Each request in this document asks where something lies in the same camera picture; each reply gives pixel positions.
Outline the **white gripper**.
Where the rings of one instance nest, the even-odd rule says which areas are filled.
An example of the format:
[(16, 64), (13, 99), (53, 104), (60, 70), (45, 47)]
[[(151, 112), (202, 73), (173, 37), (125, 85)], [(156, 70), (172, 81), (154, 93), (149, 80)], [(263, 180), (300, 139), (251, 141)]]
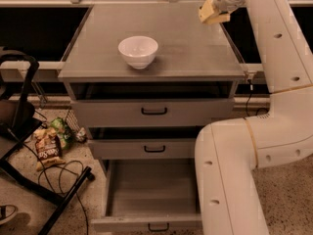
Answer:
[(232, 13), (240, 8), (245, 0), (205, 0), (199, 8), (199, 18), (202, 24), (214, 24), (222, 13)]

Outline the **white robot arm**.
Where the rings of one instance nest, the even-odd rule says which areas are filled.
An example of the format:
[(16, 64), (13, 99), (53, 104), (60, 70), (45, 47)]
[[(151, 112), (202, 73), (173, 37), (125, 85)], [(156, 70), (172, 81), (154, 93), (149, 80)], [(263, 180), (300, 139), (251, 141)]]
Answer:
[(253, 169), (313, 153), (313, 57), (288, 0), (206, 0), (203, 23), (245, 5), (270, 92), (270, 110), (204, 127), (195, 167), (204, 235), (269, 235)]

